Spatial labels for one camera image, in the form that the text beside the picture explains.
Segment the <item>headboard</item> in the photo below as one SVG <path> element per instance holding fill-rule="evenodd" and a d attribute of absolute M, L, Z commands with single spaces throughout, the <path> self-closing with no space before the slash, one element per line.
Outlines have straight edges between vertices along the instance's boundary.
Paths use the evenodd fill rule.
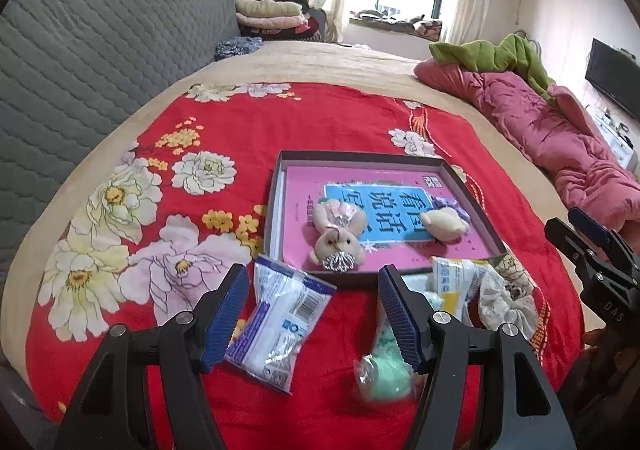
<path fill-rule="evenodd" d="M 66 177 L 239 35 L 235 0 L 10 0 L 0 15 L 0 289 Z"/>

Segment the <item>window sill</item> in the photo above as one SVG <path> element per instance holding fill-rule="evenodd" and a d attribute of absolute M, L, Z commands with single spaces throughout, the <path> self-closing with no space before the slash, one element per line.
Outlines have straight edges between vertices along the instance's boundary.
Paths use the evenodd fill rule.
<path fill-rule="evenodd" d="M 380 31 L 387 31 L 397 34 L 416 36 L 417 38 L 421 38 L 423 40 L 427 40 L 428 42 L 439 42 L 440 35 L 438 36 L 425 36 L 416 32 L 415 29 L 408 29 L 408 26 L 401 26 L 398 24 L 391 24 L 389 22 L 381 22 L 379 20 L 362 20 L 360 18 L 350 18 L 350 24 L 354 24 L 360 27 L 368 27 L 371 29 L 378 29 Z"/>

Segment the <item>teddy bear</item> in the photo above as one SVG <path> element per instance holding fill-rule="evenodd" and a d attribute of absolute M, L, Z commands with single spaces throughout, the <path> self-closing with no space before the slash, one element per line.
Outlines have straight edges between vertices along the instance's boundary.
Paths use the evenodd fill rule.
<path fill-rule="evenodd" d="M 358 241 L 369 221 L 357 205 L 337 199 L 323 199 L 314 206 L 314 224 L 320 232 L 308 258 L 328 271 L 346 273 L 365 262 L 365 251 Z"/>
<path fill-rule="evenodd" d="M 453 208 L 425 211 L 420 214 L 420 221 L 440 242 L 453 242 L 469 231 L 469 224 Z"/>

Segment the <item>red floral blanket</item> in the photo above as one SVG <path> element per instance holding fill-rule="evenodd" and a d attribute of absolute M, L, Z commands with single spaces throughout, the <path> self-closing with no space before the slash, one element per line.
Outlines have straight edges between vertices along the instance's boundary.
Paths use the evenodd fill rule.
<path fill-rule="evenodd" d="M 543 224 L 462 118 L 418 102 L 318 83 L 197 85 L 138 138 L 82 203 L 52 252 L 26 347 L 40 404 L 55 421 L 109 325 L 163 324 L 215 289 L 262 245 L 271 173 L 282 149 L 442 155 L 459 166 L 501 238 L 540 286 L 533 345 L 556 387 L 580 351 L 580 303 Z M 253 297 L 241 318 L 254 307 Z M 411 403 L 383 410 L 353 393 L 353 361 L 369 353 L 373 290 L 339 291 L 298 358 L 292 396 L 224 363 L 204 376 L 230 450 L 399 449 Z M 158 441 L 172 446 L 159 372 L 150 370 Z M 460 441 L 473 430 L 470 368 Z"/>

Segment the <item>flat screen tv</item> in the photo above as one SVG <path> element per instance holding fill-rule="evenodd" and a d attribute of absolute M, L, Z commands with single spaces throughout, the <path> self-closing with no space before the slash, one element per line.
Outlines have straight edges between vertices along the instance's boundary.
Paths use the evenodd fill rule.
<path fill-rule="evenodd" d="M 631 117 L 640 120 L 640 66 L 635 61 L 594 39 L 586 78 Z"/>

